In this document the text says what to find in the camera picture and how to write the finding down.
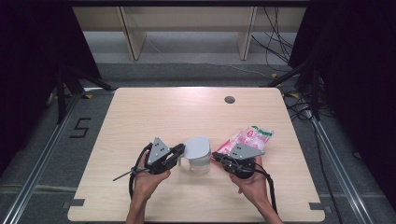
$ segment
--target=hand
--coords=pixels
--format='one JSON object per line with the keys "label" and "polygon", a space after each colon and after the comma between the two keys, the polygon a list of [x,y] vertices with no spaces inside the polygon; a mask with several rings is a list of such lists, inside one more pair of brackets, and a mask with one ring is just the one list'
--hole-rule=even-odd
{"label": "hand", "polygon": [[[142,156],[139,166],[145,166],[146,156],[147,152]],[[134,197],[132,197],[128,217],[126,218],[127,224],[144,223],[147,201],[158,185],[170,174],[170,171],[165,171],[162,174],[151,175],[142,171],[136,175],[134,178]]]}
{"label": "hand", "polygon": [[[262,166],[262,157],[256,157],[255,160],[257,164]],[[262,170],[259,165],[256,165],[255,168]],[[243,193],[254,205],[257,205],[258,201],[268,201],[265,175],[254,173],[248,179],[240,179],[236,175],[230,174],[230,178],[239,187],[238,193]]]}
{"label": "hand", "polygon": [[[139,162],[139,166],[145,166],[145,160],[147,157],[147,152],[142,156]],[[147,172],[139,172],[134,178],[134,196],[139,197],[142,200],[148,200],[151,194],[158,187],[158,185],[169,177],[170,171],[165,171],[162,174],[151,175]]]}
{"label": "hand", "polygon": [[[256,157],[255,160],[256,170],[262,170],[262,157]],[[268,200],[265,175],[255,172],[248,179],[240,179],[230,174],[230,178],[239,187],[238,193],[243,193],[256,206],[267,223],[283,223]]]}

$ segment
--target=round hole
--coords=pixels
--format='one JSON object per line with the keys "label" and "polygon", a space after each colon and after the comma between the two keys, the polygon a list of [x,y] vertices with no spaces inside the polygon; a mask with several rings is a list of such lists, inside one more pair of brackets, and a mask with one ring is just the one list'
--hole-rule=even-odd
{"label": "round hole", "polygon": [[235,98],[233,98],[232,96],[226,96],[226,97],[224,98],[224,101],[225,101],[227,104],[233,104],[233,103],[235,102]]}

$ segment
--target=wooden table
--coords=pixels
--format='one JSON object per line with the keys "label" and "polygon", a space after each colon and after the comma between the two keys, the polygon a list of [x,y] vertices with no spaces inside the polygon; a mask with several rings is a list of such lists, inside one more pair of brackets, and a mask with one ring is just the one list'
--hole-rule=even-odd
{"label": "wooden table", "polygon": [[[235,99],[233,104],[224,101]],[[275,181],[278,213],[284,221],[321,221],[322,210],[304,155],[278,89],[273,88],[121,88],[114,95],[99,132],[75,200],[73,221],[123,221],[129,209],[125,176],[143,147],[160,137],[173,147],[195,136],[207,136],[212,151],[234,134],[257,125],[275,134],[265,147],[263,166]],[[148,201],[146,221],[261,222],[256,208],[237,193],[229,175],[211,164],[198,175],[189,163],[172,169]]]}

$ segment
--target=gray floor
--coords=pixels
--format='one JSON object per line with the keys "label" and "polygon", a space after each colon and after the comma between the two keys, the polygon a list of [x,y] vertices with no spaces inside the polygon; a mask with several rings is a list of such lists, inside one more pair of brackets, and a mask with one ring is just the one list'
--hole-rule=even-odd
{"label": "gray floor", "polygon": [[[243,86],[257,87],[271,81],[275,69],[266,65],[265,50],[251,43],[247,61],[239,60],[239,53],[231,33],[152,33],[148,34],[143,53],[137,62],[129,58],[123,34],[87,33],[93,56],[98,63],[104,81],[116,87],[146,86]],[[263,34],[255,36],[265,43]],[[295,34],[284,34],[289,42]],[[268,55],[268,62],[277,69],[289,69],[275,55]],[[293,91],[297,77],[283,83],[282,92]],[[83,82],[84,86],[93,86]],[[27,204],[20,223],[71,223],[67,219],[67,204],[73,199],[85,165],[90,157],[97,134],[111,103],[112,94],[97,91],[91,99],[79,99],[70,120],[65,126],[59,144],[55,148],[47,168],[41,176],[35,192]],[[297,98],[287,97],[293,105]],[[330,109],[322,113],[331,114]],[[82,134],[75,130],[78,119],[89,130],[85,138],[70,138]],[[340,156],[354,186],[368,208],[374,223],[396,223],[396,215],[389,202],[375,183],[364,163],[352,155],[354,150],[336,118],[321,116],[332,144]],[[57,105],[52,102],[44,111],[35,131],[26,141],[26,148],[19,151],[0,179],[0,218],[17,196],[24,181],[33,169],[42,149],[50,139],[57,120]],[[293,120],[308,168],[319,198],[331,212],[322,223],[338,223],[334,203],[320,171],[318,146],[309,121]],[[322,155],[325,173],[330,181],[344,223],[359,223],[355,213],[337,180],[325,155]]]}

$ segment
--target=pink package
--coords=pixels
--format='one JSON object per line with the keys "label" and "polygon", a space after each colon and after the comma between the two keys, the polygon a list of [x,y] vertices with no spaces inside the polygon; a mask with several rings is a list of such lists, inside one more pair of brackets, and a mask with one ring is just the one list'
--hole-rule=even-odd
{"label": "pink package", "polygon": [[257,126],[246,128],[241,133],[234,135],[227,142],[225,142],[218,150],[221,154],[230,154],[230,151],[237,143],[242,143],[250,147],[259,149],[262,154],[264,153],[264,146],[270,140],[274,131],[261,129]]}

